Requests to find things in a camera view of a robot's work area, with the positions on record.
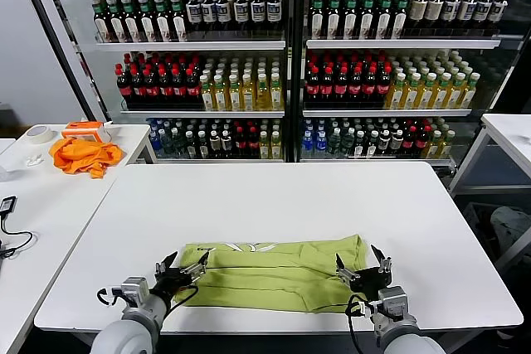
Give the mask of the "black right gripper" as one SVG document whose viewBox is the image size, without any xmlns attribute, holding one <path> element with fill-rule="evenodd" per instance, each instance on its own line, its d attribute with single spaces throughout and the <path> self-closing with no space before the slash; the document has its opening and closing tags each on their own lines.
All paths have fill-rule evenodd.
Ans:
<svg viewBox="0 0 531 354">
<path fill-rule="evenodd" d="M 339 254 L 336 254 L 336 274 L 354 293 L 362 293 L 367 300 L 377 300 L 378 291 L 385 289 L 392 282 L 392 259 L 379 248 L 371 245 L 371 249 L 378 261 L 378 267 L 360 269 L 356 272 L 348 269 Z"/>
</svg>

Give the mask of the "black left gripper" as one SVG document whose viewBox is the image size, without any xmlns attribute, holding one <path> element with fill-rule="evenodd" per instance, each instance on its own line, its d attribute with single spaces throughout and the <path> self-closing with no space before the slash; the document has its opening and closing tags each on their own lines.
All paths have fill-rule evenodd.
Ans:
<svg viewBox="0 0 531 354">
<path fill-rule="evenodd" d="M 151 294 L 160 298 L 172 298 L 181 288 L 194 284 L 207 272 L 208 251 L 188 267 L 171 269 L 177 256 L 176 250 L 155 265 L 156 284 L 149 290 Z"/>
</svg>

